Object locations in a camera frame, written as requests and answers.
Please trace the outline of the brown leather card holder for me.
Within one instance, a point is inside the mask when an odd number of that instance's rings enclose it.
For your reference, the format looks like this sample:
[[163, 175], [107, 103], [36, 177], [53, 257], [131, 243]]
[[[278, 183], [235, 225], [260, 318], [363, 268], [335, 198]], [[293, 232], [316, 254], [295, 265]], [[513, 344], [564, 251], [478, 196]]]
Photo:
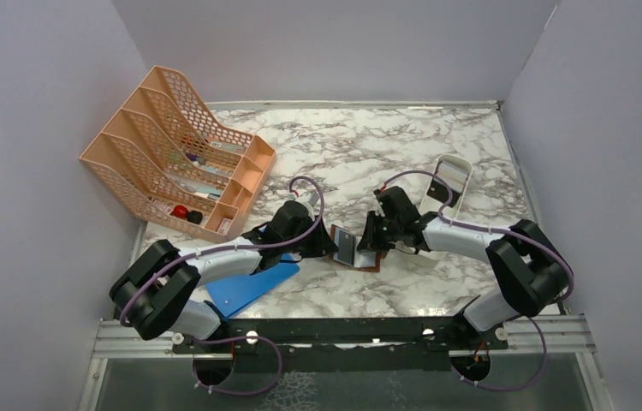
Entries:
[[357, 235], [335, 224], [331, 225], [330, 235], [337, 247], [337, 251], [329, 256], [331, 262], [354, 271], [381, 271], [382, 254], [358, 251], [360, 238]]

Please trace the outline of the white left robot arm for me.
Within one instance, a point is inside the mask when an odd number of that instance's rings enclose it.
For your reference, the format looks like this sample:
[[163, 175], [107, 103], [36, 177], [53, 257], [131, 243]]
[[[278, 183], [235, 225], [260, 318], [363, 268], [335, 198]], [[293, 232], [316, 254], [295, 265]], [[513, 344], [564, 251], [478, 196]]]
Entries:
[[280, 265], [286, 254], [302, 259], [336, 253], [320, 215], [288, 200], [273, 218], [232, 241], [183, 254], [167, 240], [155, 241], [111, 286], [109, 297], [121, 324], [144, 340], [166, 331], [194, 337], [206, 351], [227, 340], [225, 317], [209, 301], [194, 301], [200, 286], [230, 277], [250, 277]]

